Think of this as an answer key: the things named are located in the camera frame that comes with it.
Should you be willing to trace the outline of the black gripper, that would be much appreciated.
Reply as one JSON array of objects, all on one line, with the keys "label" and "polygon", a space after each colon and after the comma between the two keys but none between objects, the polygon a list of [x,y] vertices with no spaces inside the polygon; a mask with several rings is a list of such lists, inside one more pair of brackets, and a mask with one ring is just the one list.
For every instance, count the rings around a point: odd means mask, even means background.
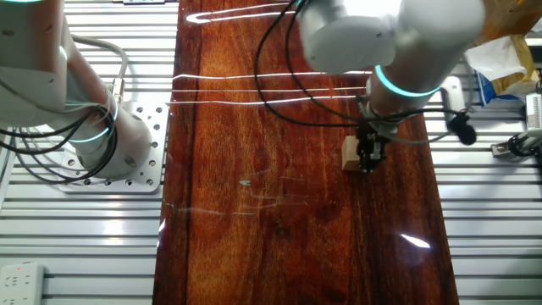
[{"label": "black gripper", "polygon": [[380,135],[368,123],[360,123],[358,125],[356,138],[359,140],[356,153],[359,163],[362,164],[362,172],[373,173],[385,159],[383,147],[386,145],[386,138]]}]

